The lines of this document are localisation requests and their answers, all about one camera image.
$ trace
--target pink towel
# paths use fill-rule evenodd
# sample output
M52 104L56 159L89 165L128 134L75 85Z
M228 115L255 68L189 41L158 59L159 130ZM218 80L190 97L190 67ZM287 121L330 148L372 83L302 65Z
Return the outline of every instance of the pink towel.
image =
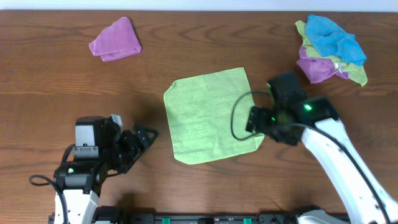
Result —
M297 65L304 71L310 83L320 83L332 75L337 75L340 78L348 79L348 72L335 70L335 65L328 58L313 58L307 56L307 50L301 46L298 51L300 59L296 62Z
M122 17L103 29L99 36L88 46L91 53L94 56L101 56L104 62L138 54L142 50L127 17Z

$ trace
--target wood grain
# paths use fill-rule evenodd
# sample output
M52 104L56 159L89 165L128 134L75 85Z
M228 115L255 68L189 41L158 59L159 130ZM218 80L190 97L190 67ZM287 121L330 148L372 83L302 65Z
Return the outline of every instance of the wood grain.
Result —
M74 142L75 119L120 114L157 128L159 139L126 175L103 185L101 205L170 213L257 213L317 204L345 212L323 169L302 146L266 139L256 152L188 166L173 157L163 94L179 78L244 67L253 90L296 71L309 95L327 96L358 152L398 198L398 14L317 13L356 34L368 84L310 85L295 65L294 22L307 12L0 11L0 223L47 223L52 176ZM143 51L103 63L90 43L128 16Z

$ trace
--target crumpled cloth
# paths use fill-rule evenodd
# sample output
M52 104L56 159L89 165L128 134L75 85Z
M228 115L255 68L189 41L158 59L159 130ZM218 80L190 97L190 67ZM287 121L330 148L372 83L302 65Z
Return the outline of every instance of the crumpled cloth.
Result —
M337 75L344 79L349 78L348 72L335 70L335 65L330 59L308 57L303 46L300 47L298 52L300 59L297 61L297 65L304 71L310 83L320 83L332 75Z
M346 33L329 18L308 15L305 35L322 57L336 55L343 62L359 66L366 61L366 56L355 40L355 35Z
M127 17L122 17L103 29L88 46L91 53L94 56L100 56L104 62L138 54L142 50Z
M364 86L368 82L368 78L366 77L365 69L363 66L356 65L354 63L345 63L342 62L341 59L338 56L335 55L330 55L327 57L322 57L318 51L315 49L315 47L312 45L310 40L307 38L305 35L305 22L303 21L297 21L295 23L297 27L297 31L299 34L303 37L303 47L305 47L305 50L307 51L307 56L308 57L313 57L313 58L328 58L332 60L332 62L335 65L335 69L341 69L343 72L348 72L349 73L349 79L361 84L361 86Z

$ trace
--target green led light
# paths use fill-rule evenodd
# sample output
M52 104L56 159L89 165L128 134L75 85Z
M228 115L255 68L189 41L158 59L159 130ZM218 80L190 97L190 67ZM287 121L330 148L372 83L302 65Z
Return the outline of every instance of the green led light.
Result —
M312 110L312 107L311 107L310 105L308 105L308 104L304 104L304 108L305 108L307 111Z

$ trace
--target lime green towel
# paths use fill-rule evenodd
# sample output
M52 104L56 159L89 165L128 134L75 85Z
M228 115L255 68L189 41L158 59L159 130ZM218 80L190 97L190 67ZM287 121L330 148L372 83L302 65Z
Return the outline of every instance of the lime green towel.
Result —
M297 21L295 25L297 31L303 37L303 47L305 47L305 49L307 50L308 57L328 58L335 64L335 69L338 69L340 67L343 72L348 72L350 80L361 84L361 86L364 86L368 82L368 78L366 77L365 69L363 68L363 66L359 66L354 63L342 62L339 57L334 55L322 57L305 35L305 22Z
M264 136L238 141L231 135L234 102L250 86L243 68L176 80L164 93L174 157L186 164L199 164L255 151ZM245 131L251 95L243 98L234 115L234 131Z

